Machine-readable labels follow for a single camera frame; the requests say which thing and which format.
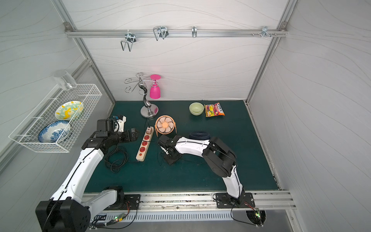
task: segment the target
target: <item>desk fan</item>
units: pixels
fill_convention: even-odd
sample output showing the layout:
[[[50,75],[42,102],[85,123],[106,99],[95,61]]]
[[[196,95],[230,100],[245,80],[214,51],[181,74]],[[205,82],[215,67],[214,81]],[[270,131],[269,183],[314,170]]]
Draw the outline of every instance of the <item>desk fan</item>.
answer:
[[[170,134],[175,128],[175,132],[177,132],[177,126],[175,125],[175,121],[172,117],[168,115],[160,116],[155,123],[156,135],[160,134]]]

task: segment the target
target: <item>white wire basket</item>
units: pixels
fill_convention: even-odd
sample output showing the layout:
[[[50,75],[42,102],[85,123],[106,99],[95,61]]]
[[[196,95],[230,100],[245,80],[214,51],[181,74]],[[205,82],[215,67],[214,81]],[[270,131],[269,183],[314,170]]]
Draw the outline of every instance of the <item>white wire basket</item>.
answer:
[[[74,92],[58,90],[58,86],[55,86],[16,127],[9,138],[35,152],[69,152],[101,96],[102,93],[94,84],[78,84]],[[64,103],[76,100],[82,101],[82,111],[79,106],[71,117],[72,119],[68,122],[70,130],[64,129],[54,143],[39,142],[38,135],[41,130],[58,121],[55,111]]]

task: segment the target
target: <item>candy bag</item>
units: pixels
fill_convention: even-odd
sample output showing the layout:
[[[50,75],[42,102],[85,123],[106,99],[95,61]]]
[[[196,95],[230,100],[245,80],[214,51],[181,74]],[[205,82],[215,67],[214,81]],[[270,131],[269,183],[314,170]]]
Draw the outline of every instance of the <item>candy bag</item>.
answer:
[[[204,105],[204,106],[205,106],[206,117],[225,115],[223,110],[221,109],[219,102],[215,104],[211,104],[211,105]]]

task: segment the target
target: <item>blue and white plate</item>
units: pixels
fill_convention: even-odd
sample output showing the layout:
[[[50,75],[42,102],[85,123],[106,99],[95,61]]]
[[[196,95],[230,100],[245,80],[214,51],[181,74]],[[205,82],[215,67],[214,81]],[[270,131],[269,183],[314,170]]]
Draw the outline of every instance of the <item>blue and white plate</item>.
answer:
[[[39,133],[37,138],[40,143],[54,143],[58,140],[61,134],[62,136],[60,137],[60,141],[63,141],[70,136],[71,125],[68,124],[68,121],[60,120],[49,124]]]

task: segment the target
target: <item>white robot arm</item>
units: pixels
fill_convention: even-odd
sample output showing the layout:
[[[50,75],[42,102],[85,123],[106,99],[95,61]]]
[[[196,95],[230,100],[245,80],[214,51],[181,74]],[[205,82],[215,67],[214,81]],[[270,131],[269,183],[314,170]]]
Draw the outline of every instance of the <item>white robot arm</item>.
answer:
[[[91,218],[108,206],[121,208],[124,205],[124,192],[120,186],[108,187],[89,201],[81,201],[88,181],[108,148],[133,138],[129,132],[124,132],[125,121],[122,115],[97,121],[97,131],[82,146],[66,180],[50,200],[41,201],[36,207],[43,231],[85,231]]]
[[[125,121],[122,115],[115,119],[98,120],[97,131],[82,146],[80,156],[66,180],[50,200],[41,201],[36,207],[36,216],[43,231],[85,231],[90,220],[108,206],[110,209],[124,206],[125,195],[120,186],[108,187],[87,202],[82,202],[82,195],[108,148],[128,141],[129,132],[125,134],[123,130]],[[200,141],[180,136],[169,139],[162,135],[158,143],[170,165],[184,153],[203,157],[212,171],[223,178],[230,201],[240,204],[244,190],[236,171],[236,157],[220,139],[213,137]]]
[[[170,139],[162,135],[158,143],[166,153],[164,159],[170,165],[185,153],[203,157],[212,171],[223,178],[227,193],[232,200],[238,202],[243,198],[244,190],[237,175],[236,156],[217,137],[210,140],[192,140],[180,136]]]

